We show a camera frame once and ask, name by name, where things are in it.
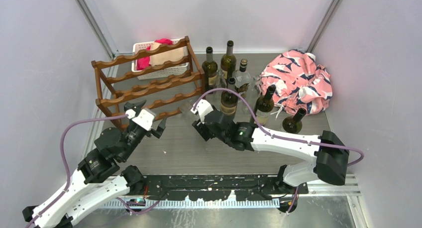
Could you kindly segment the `dark green bottle far back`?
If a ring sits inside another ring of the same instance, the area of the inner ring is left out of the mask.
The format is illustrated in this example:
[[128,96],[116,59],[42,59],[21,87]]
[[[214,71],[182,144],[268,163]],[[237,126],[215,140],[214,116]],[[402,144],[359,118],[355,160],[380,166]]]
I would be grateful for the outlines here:
[[223,71],[224,78],[228,80],[232,77],[232,74],[236,67],[237,59],[233,54],[234,42],[229,40],[226,45],[226,53],[222,56],[220,61],[220,68]]

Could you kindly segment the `dark bottle cream label centre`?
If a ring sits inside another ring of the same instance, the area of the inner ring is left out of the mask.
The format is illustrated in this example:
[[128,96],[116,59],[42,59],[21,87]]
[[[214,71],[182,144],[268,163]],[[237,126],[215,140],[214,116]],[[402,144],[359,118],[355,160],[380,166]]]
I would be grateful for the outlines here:
[[265,125],[267,123],[270,113],[274,108],[273,94],[275,91],[276,86],[270,85],[267,88],[266,93],[261,95],[256,101],[254,114],[261,125]]

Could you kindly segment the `dark bottle brown label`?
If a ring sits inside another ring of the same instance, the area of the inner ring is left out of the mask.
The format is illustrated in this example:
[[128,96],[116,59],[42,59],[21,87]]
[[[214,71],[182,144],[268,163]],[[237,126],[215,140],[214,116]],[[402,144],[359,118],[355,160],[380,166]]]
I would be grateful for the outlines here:
[[220,111],[230,119],[235,118],[238,97],[232,93],[235,91],[235,79],[233,77],[227,80],[227,91],[221,93]]

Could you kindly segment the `dark green bottle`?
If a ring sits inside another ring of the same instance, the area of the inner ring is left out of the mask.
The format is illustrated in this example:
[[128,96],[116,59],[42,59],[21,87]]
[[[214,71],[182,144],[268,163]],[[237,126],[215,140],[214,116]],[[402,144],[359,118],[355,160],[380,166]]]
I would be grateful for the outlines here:
[[233,54],[234,42],[229,40],[226,45],[226,53],[222,56],[220,61],[220,68],[223,71],[224,78],[228,80],[232,77],[232,74],[236,67],[237,59]]
[[218,70],[218,65],[213,59],[213,49],[210,46],[206,48],[206,59],[202,63],[202,69],[205,72],[206,91],[209,91],[214,88],[214,81],[217,77]]

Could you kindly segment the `pink shark print cloth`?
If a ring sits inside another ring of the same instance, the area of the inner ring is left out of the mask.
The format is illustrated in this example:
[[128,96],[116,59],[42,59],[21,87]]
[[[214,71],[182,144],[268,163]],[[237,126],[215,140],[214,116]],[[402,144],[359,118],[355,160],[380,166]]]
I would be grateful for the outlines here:
[[278,55],[259,75],[260,91],[264,94],[274,85],[272,96],[279,112],[294,115],[300,108],[307,115],[326,110],[333,96],[330,74],[316,64],[316,56],[296,49]]

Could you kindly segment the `white plastic basket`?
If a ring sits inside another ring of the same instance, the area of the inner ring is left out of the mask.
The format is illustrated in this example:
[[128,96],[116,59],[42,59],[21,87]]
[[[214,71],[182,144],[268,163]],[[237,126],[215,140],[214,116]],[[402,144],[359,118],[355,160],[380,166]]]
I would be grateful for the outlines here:
[[[182,38],[171,39],[171,41],[172,41],[173,44],[176,44],[181,39]],[[139,50],[149,48],[152,45],[153,42],[154,41],[135,43],[133,45],[133,53],[136,54]],[[186,56],[188,54],[188,50],[187,50],[186,47],[183,47],[183,50],[184,50],[184,55]],[[140,72],[140,70],[138,70],[137,65],[138,65],[137,60],[132,61],[132,63],[131,63],[131,71],[132,72]],[[165,77],[170,76],[170,75],[180,75],[180,74],[184,73],[185,71],[187,71],[188,66],[189,66],[189,62],[184,63],[184,64],[180,64],[180,65],[177,65],[177,66],[165,68],[163,70],[155,71],[155,72],[152,72],[152,73],[143,74],[141,76],[138,76],[137,78],[139,80],[146,80],[146,79],[165,78]]]

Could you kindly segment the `red cloth in basket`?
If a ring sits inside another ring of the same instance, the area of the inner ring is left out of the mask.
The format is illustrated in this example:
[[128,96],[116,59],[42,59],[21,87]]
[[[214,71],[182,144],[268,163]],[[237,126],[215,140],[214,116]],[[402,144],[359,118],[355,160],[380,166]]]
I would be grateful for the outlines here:
[[[151,45],[149,45],[148,47],[146,47],[146,50],[151,50],[152,46],[159,46],[160,44],[167,44],[167,45],[172,45],[173,41],[168,39],[168,38],[162,38],[162,39],[157,39],[155,40],[153,43],[151,43]],[[150,57],[144,57],[144,58],[140,58],[137,60],[137,65],[136,65],[136,70],[137,71],[142,71],[144,70],[146,67],[148,67],[150,65]]]

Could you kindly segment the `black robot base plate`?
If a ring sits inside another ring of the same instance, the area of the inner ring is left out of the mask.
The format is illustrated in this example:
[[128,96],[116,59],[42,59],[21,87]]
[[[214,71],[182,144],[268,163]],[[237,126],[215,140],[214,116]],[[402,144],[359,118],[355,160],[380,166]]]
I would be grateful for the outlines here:
[[293,195],[295,188],[283,185],[276,175],[147,175],[129,195],[152,200],[268,201]]

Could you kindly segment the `wooden wine rack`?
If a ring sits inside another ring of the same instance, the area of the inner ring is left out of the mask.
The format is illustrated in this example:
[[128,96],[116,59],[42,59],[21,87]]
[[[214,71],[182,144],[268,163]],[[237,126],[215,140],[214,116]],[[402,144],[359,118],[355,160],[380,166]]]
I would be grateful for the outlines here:
[[[129,71],[120,77],[107,77],[103,72],[103,69],[105,68],[118,66],[124,63],[135,61],[140,58],[160,54],[163,52],[183,47],[187,48],[188,54],[182,59],[175,62],[166,61],[161,65],[148,66],[140,72]],[[189,62],[188,70],[180,75],[170,75],[161,80],[153,80],[146,85],[135,85],[128,90],[117,91],[113,87],[113,84],[115,83],[123,82],[141,76],[143,74],[152,73],[187,62]],[[184,84],[194,83],[195,89],[189,93],[175,94],[174,96],[166,100],[155,100],[152,104],[147,105],[147,108],[159,108],[172,104],[174,102],[202,95],[206,92],[205,72],[199,65],[198,59],[192,49],[188,36],[185,36],[178,43],[173,45],[160,45],[155,50],[143,49],[138,51],[134,55],[119,55],[109,62],[92,61],[91,65],[95,72],[95,81],[97,89],[97,99],[95,100],[95,102],[100,111],[107,117],[121,115],[122,113],[119,110],[119,105],[122,103],[142,98],[157,92],[165,91],[167,89],[171,89]]]

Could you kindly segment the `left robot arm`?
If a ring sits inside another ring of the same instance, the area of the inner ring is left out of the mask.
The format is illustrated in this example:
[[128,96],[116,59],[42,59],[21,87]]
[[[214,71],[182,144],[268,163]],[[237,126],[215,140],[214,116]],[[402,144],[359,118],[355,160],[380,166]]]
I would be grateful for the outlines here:
[[125,130],[116,127],[103,130],[94,141],[95,148],[82,159],[74,172],[70,172],[65,157],[64,140],[68,131],[80,122],[74,122],[65,129],[60,140],[60,153],[66,170],[66,183],[42,204],[23,209],[27,227],[72,228],[109,200],[122,195],[138,195],[146,190],[144,176],[133,165],[126,167],[114,179],[108,179],[120,169],[119,163],[128,160],[144,137],[160,138],[166,128],[166,119],[162,119],[153,129],[156,114],[144,108],[144,104],[144,101],[127,102],[124,115],[111,116],[111,120],[127,118],[129,125]]

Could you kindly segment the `aluminium corner post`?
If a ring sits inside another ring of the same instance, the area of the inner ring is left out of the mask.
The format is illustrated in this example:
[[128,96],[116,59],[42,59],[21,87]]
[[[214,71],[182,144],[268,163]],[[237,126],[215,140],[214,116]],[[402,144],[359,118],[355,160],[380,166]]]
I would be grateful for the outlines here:
[[120,55],[119,49],[112,38],[95,0],[75,0],[75,2],[109,58]]
[[307,48],[307,52],[314,53],[315,48],[322,38],[326,28],[328,27],[331,19],[335,15],[338,7],[341,5],[342,0],[331,0],[315,34],[313,35],[311,42]]

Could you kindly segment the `aluminium corner post right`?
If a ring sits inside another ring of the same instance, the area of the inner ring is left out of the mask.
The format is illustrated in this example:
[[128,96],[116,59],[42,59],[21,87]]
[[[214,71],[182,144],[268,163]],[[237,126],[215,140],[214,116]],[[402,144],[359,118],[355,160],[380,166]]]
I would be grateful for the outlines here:
[[314,53],[315,48],[322,38],[326,28],[328,27],[331,19],[335,15],[338,7],[341,5],[342,0],[331,0],[315,34],[313,35],[311,42],[307,48],[307,52]]

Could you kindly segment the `dark green bottle far left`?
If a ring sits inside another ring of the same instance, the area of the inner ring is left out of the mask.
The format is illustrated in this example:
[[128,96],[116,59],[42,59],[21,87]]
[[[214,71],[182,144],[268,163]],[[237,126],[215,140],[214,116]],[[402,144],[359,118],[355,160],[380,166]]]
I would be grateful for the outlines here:
[[218,70],[218,65],[213,59],[213,49],[210,46],[206,48],[206,59],[202,63],[202,69],[205,72],[206,91],[209,91],[214,88],[214,81],[217,77]]

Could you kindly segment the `dark bottle white label right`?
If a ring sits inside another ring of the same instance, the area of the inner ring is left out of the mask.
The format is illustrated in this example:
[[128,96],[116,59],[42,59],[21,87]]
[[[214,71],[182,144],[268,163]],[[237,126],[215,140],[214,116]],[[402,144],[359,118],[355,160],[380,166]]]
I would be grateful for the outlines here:
[[287,133],[298,134],[302,130],[302,119],[306,114],[307,111],[304,108],[299,108],[293,116],[284,118],[282,122],[282,128],[284,131]]

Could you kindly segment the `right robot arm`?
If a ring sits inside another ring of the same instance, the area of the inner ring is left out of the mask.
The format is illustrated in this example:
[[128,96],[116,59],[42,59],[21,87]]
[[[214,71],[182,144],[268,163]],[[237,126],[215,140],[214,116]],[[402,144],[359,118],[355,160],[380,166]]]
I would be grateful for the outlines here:
[[260,129],[250,122],[235,123],[218,110],[192,113],[199,116],[193,127],[205,141],[217,138],[238,151],[267,151],[301,159],[296,165],[280,167],[276,186],[281,193],[317,179],[331,185],[345,184],[349,151],[331,131],[322,135],[291,134]]

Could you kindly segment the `clear bottle with dark cap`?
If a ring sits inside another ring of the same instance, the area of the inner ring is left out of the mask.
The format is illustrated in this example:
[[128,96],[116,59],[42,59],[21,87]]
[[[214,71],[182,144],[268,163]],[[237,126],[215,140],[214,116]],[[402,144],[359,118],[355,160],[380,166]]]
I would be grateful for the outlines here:
[[241,59],[239,69],[235,70],[232,74],[235,79],[235,91],[244,99],[247,97],[248,88],[251,82],[251,75],[246,71],[247,64],[247,59]]

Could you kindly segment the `beige folded cloth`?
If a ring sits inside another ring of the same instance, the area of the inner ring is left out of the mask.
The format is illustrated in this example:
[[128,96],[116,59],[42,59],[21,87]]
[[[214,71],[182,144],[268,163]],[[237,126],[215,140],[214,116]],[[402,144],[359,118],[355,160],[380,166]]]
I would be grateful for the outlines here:
[[[155,42],[151,44],[150,50],[157,49],[161,44],[173,45],[173,41],[168,40],[168,39],[156,40]],[[167,52],[149,56],[149,62],[147,63],[147,65],[156,66],[156,65],[161,65],[166,61],[175,62],[182,59],[184,56],[185,56],[184,49],[177,48],[177,49],[173,49]]]

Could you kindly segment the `clear glass bottle by cloth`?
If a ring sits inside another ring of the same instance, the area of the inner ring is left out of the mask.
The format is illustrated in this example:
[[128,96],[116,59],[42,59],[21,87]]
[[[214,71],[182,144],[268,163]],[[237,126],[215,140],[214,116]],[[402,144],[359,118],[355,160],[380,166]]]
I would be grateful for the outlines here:
[[247,91],[247,102],[254,109],[256,100],[261,96],[261,80],[259,76],[254,76]]

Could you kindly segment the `aluminium corner post left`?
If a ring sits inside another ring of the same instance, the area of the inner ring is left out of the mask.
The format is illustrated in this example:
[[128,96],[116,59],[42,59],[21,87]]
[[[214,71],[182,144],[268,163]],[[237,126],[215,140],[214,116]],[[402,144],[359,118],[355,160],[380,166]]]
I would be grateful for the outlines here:
[[112,38],[95,0],[75,0],[75,2],[109,58],[120,55],[119,49]]

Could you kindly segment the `small clear glass bottle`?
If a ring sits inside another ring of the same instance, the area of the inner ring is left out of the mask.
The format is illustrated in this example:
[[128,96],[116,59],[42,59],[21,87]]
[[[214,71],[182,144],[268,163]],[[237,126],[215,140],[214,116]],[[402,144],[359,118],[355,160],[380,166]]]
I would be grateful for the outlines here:
[[[226,79],[224,78],[224,71],[221,69],[217,70],[216,78],[213,82],[213,88],[214,89],[226,88]],[[221,90],[215,91],[213,93],[213,99],[216,103],[220,101],[221,93],[222,93]]]

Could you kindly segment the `aluminium frame rail front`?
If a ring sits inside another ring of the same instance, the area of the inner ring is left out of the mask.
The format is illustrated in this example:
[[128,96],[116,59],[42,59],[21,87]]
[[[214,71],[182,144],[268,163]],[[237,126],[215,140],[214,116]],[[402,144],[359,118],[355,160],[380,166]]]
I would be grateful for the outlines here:
[[188,198],[182,201],[152,200],[140,196],[122,195],[121,198],[129,203],[132,209],[142,209],[156,205],[156,209],[219,209],[219,208],[277,208],[285,212],[293,211],[289,208],[293,195],[286,195],[282,198],[272,198],[268,201],[236,201],[234,193],[231,193],[225,201],[191,201]]

